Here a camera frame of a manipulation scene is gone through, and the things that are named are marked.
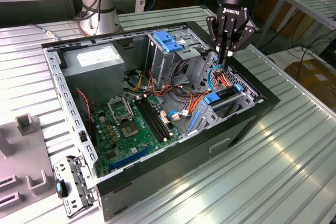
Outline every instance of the ventilation slot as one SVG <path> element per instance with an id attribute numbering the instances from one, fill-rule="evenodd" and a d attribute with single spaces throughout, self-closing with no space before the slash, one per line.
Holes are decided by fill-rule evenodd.
<path id="1" fill-rule="evenodd" d="M 199 121 L 198 125 L 196 126 L 196 129 L 198 130 L 201 126 L 201 124 L 203 123 L 204 118 L 201 118 L 201 120 Z"/>

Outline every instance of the blue cable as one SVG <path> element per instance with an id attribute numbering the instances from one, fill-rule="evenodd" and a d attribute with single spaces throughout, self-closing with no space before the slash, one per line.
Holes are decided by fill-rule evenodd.
<path id="1" fill-rule="evenodd" d="M 151 8 L 149 8 L 147 12 L 149 12 L 154 7 L 155 1 L 156 0 L 153 1 L 153 4 L 152 4 Z"/>
<path id="2" fill-rule="evenodd" d="M 168 114 L 168 117 L 170 118 L 173 114 L 175 114 L 175 113 L 177 113 L 177 111 L 176 110 L 173 110 L 172 112 L 170 112 L 169 114 Z"/>
<path id="3" fill-rule="evenodd" d="M 215 68 L 222 68 L 222 67 L 221 67 L 221 65 L 216 65 L 216 66 L 214 66 L 214 67 L 212 67 L 212 68 L 209 69 L 207 81 L 208 81 L 208 86 L 212 90 L 212 92 L 215 92 L 215 90 L 214 90 L 214 87 L 212 86 L 212 84 L 210 82 L 210 74 L 211 74 L 212 70 L 215 69 Z"/>

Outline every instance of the metal workbench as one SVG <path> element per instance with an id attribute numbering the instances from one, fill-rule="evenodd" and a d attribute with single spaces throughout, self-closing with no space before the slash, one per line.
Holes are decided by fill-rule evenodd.
<path id="1" fill-rule="evenodd" d="M 206 29 L 208 12 L 187 7 L 120 15 L 120 21 L 125 30 L 187 20 Z M 74 22 L 42 26 L 61 39 L 81 36 Z M 0 124 L 17 114 L 39 116 L 54 164 L 75 148 L 40 48 L 48 41 L 37 28 L 0 30 Z M 336 115 L 254 47 L 237 59 L 281 102 L 239 144 L 110 223 L 328 223 L 335 216 Z M 0 219 L 30 221 L 68 222 L 56 194 Z M 100 222 L 97 205 L 71 220 Z"/>
<path id="2" fill-rule="evenodd" d="M 289 3 L 290 5 L 292 5 L 292 8 L 284 17 L 277 31 L 280 31 L 287 24 L 287 22 L 289 21 L 289 19 L 296 10 L 304 12 L 305 14 L 309 15 L 310 17 L 312 17 L 313 19 L 315 19 L 317 22 L 320 23 L 320 25 L 317 26 L 317 28 L 312 32 L 312 36 L 306 42 L 306 44 L 312 41 L 314 36 L 318 34 L 318 32 L 323 26 L 328 27 L 330 30 L 336 29 L 336 22 L 335 22 L 336 0 L 279 0 L 278 4 L 273 9 L 273 12 L 269 16 L 267 22 L 265 23 L 262 29 L 263 30 L 262 34 L 256 43 L 257 47 L 260 46 L 260 43 L 265 38 L 268 29 L 271 27 L 275 18 L 280 13 L 284 3 Z"/>

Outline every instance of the yellow cable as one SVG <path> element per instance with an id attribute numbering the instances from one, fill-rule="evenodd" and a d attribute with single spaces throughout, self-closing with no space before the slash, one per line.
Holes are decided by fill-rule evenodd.
<path id="1" fill-rule="evenodd" d="M 138 82 L 138 85 L 136 85 L 136 87 L 134 89 L 131 89 L 132 91 L 136 91 L 140 88 L 140 85 L 141 85 L 141 79 L 142 79 L 142 75 L 139 76 L 139 82 Z"/>

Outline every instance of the cardboard box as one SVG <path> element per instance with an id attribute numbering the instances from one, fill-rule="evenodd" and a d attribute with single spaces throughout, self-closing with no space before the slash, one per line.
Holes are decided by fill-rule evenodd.
<path id="1" fill-rule="evenodd" d="M 300 62 L 293 62 L 285 68 L 285 72 L 295 79 L 299 66 Z M 328 68 L 316 59 L 305 60 L 302 62 L 297 81 L 330 109 L 336 111 L 336 70 Z"/>

